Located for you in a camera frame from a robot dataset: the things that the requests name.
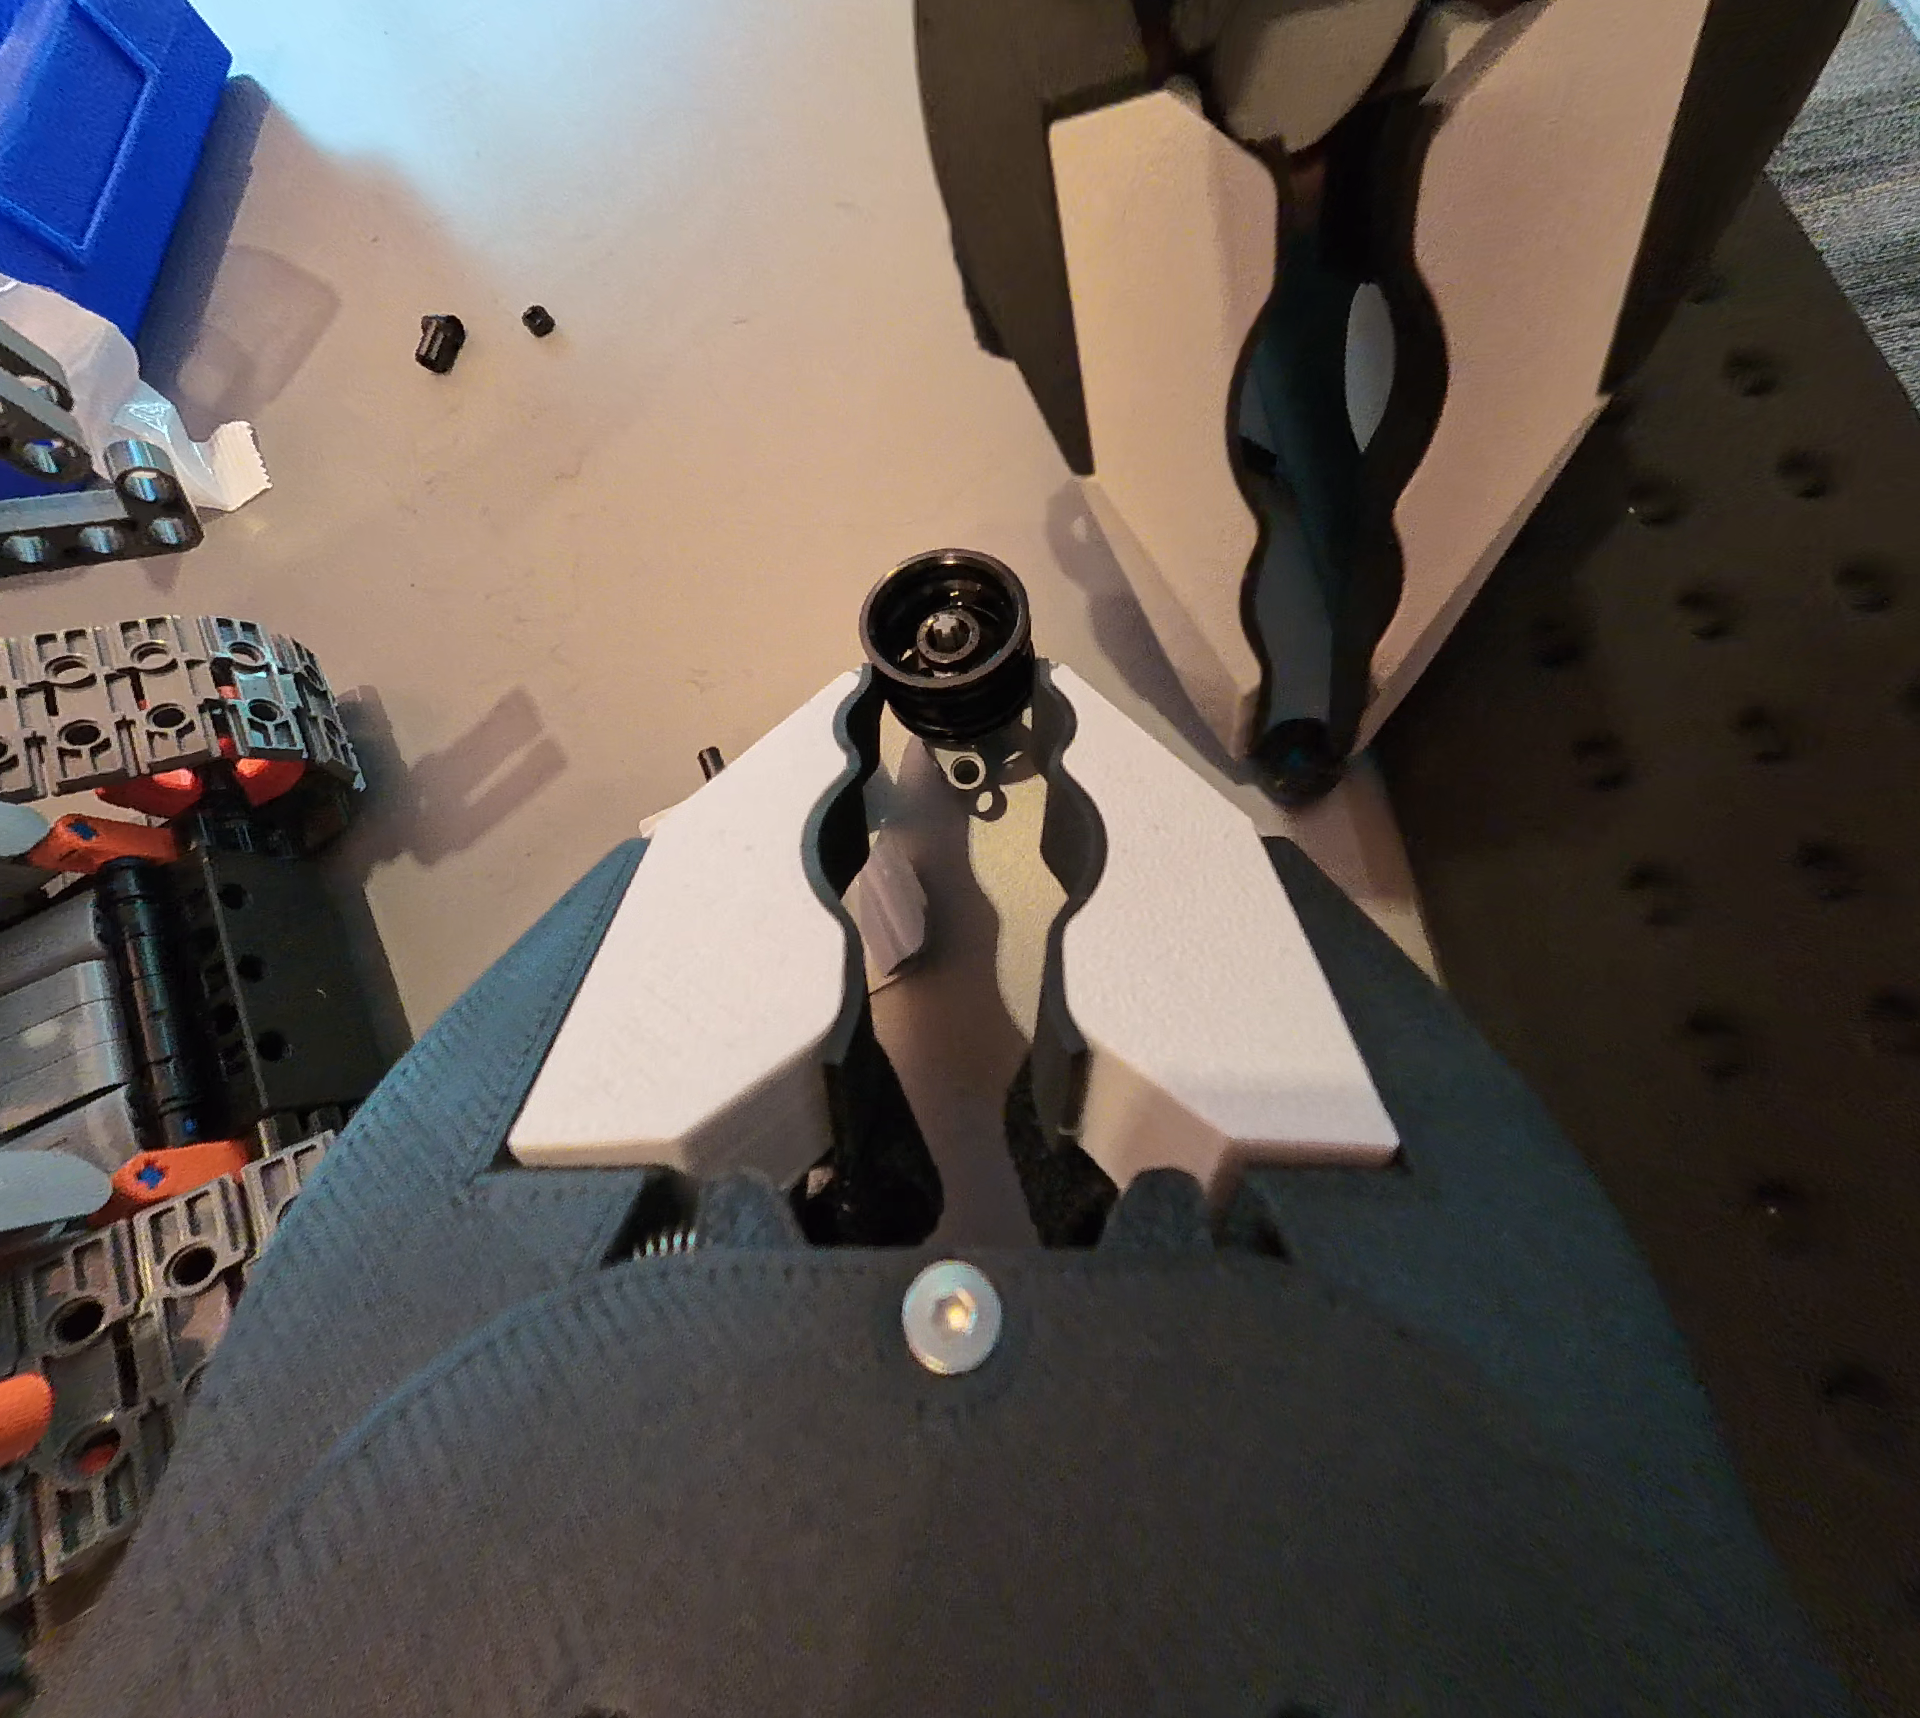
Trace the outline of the blue storage bin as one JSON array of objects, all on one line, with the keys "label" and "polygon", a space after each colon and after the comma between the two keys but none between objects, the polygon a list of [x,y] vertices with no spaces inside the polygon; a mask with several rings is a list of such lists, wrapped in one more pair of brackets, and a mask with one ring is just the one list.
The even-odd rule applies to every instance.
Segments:
[{"label": "blue storage bin", "polygon": [[190,0],[2,0],[4,323],[64,369],[95,459],[228,67]]}]

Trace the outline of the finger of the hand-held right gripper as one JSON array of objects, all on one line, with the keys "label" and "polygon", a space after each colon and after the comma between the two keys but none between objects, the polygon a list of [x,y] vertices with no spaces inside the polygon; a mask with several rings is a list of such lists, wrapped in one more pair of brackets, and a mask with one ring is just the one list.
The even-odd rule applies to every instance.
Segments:
[{"label": "finger of the hand-held right gripper", "polygon": [[1251,754],[1260,522],[1235,404],[1280,279],[1276,174],[1191,81],[1057,119],[1051,181],[1093,466],[1084,496],[1189,706]]},{"label": "finger of the hand-held right gripper", "polygon": [[1531,0],[1427,89],[1413,263],[1447,341],[1394,509],[1405,580],[1357,749],[1384,729],[1605,406],[1605,367],[1713,0]]}]

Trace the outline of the black perforated panel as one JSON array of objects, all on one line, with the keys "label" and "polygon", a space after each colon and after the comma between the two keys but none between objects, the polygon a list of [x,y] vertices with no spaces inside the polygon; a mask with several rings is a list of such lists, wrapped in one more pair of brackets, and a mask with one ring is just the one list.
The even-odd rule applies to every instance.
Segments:
[{"label": "black perforated panel", "polygon": [[1453,995],[1915,1714],[1915,410],[1760,181],[1375,742]]}]

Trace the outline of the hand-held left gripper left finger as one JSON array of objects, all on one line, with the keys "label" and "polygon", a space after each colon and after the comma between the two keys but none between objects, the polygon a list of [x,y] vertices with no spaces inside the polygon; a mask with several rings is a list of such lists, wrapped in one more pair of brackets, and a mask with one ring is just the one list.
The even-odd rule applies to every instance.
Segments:
[{"label": "hand-held left gripper left finger", "polygon": [[665,811],[508,1136],[527,1170],[800,1175],[866,1001],[874,676],[848,671]]}]

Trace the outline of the tracked toy robot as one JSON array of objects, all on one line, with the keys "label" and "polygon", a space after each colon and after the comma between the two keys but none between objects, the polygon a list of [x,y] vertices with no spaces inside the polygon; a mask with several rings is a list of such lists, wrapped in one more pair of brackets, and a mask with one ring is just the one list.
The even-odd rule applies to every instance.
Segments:
[{"label": "tracked toy robot", "polygon": [[318,867],[362,789],[285,632],[4,636],[4,1700],[130,1542],[237,1299],[384,1074]]}]

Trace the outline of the black toy wheel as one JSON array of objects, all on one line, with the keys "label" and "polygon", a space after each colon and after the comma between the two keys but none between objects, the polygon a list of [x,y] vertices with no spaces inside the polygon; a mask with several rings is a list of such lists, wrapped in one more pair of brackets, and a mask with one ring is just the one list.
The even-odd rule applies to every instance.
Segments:
[{"label": "black toy wheel", "polygon": [[1033,611],[990,552],[918,552],[877,580],[859,635],[879,693],[931,746],[978,746],[1010,729],[1036,685]]}]

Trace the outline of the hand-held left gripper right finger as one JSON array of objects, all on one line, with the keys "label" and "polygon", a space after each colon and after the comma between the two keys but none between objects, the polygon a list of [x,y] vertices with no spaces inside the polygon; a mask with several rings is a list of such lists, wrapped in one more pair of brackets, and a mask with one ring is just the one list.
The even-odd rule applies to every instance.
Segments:
[{"label": "hand-held left gripper right finger", "polygon": [[1380,1167],[1375,1081],[1254,821],[1069,666],[1040,673],[1040,1133],[1112,1183]]}]

